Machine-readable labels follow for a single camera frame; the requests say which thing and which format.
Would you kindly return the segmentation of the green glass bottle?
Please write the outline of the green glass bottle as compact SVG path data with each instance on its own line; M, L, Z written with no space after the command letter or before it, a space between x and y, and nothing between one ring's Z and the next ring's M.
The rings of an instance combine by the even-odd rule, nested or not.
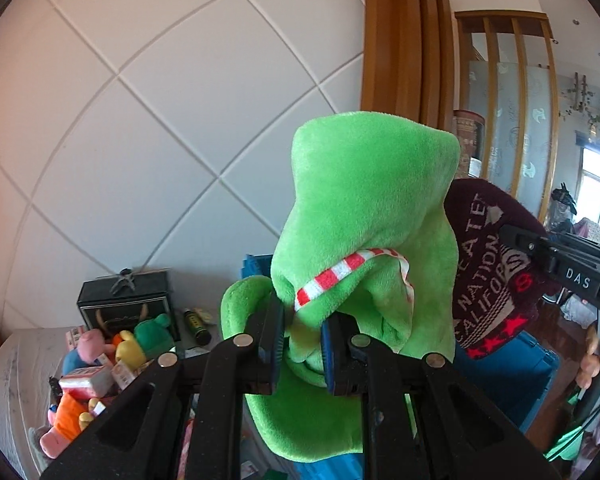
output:
M206 346L212 341L211 333L208 330L206 322L193 310L186 310L183 313L183 320L189 333L192 334L197 346Z

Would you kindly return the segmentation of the black gift box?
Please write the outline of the black gift box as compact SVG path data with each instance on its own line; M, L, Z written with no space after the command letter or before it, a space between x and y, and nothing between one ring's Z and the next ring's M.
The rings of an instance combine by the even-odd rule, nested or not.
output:
M166 329L180 341L171 292L168 270L123 269L119 274L84 282L76 306L85 325L90 330L98 328L109 339L165 313L170 318Z

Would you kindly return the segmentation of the green plush dinosaur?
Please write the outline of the green plush dinosaur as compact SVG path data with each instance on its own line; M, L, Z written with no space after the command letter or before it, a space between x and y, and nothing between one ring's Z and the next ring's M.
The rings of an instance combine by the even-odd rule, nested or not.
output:
M361 404L326 388L320 329L335 312L402 356L452 358L458 263L444 212L460 146L451 133L403 117L352 112L294 134L294 206L269 276L233 284L221 302L225 337L276 295L287 326L272 396L248 396L275 454L309 463L362 450Z

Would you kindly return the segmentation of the yellow plush toy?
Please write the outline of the yellow plush toy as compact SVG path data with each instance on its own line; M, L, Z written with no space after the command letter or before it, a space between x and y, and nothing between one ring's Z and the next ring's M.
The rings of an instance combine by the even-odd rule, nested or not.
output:
M122 362L131 372L135 372L147 362L145 352L135 336L128 330L122 330L119 333L116 361Z

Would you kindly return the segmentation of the pink pig head plush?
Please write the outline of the pink pig head plush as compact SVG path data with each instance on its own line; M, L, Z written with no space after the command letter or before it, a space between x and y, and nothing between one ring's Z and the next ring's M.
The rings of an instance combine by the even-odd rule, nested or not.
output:
M68 375L79 368L99 366L101 356L112 358L115 351L116 347L106 343L100 330L97 328L87 330L80 336L76 346L64 357L62 374Z

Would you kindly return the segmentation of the blue plastic crate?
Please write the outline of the blue plastic crate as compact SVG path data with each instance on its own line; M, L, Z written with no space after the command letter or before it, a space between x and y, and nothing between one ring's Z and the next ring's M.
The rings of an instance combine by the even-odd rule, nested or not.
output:
M271 274L272 255L246 255L242 278ZM490 356L469 359L456 344L455 369L477 386L524 434L532 425L559 367L554 352L524 330ZM292 463L298 479L363 479L362 454L350 453L314 463Z

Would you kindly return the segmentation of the orange dress pig plush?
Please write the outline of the orange dress pig plush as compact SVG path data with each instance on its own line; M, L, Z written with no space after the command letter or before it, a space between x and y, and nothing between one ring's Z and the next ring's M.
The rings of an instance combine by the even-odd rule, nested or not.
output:
M105 408L99 398L82 402L64 393L56 411L50 412L52 426L38 441L42 452L51 460L57 458Z

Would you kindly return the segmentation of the dark green frog plush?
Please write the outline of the dark green frog plush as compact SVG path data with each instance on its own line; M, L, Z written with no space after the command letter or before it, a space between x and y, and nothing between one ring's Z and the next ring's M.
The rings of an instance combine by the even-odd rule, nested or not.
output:
M166 313L161 313L156 318L148 318L135 326L135 339L148 361L158 358L175 346L170 327L171 319Z

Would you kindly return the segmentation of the pink tissue pack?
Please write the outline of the pink tissue pack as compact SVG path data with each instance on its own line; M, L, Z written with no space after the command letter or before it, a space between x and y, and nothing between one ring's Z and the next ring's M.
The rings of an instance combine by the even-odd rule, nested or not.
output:
M114 388L114 378L106 366L77 368L59 379L63 393L79 401L102 398Z

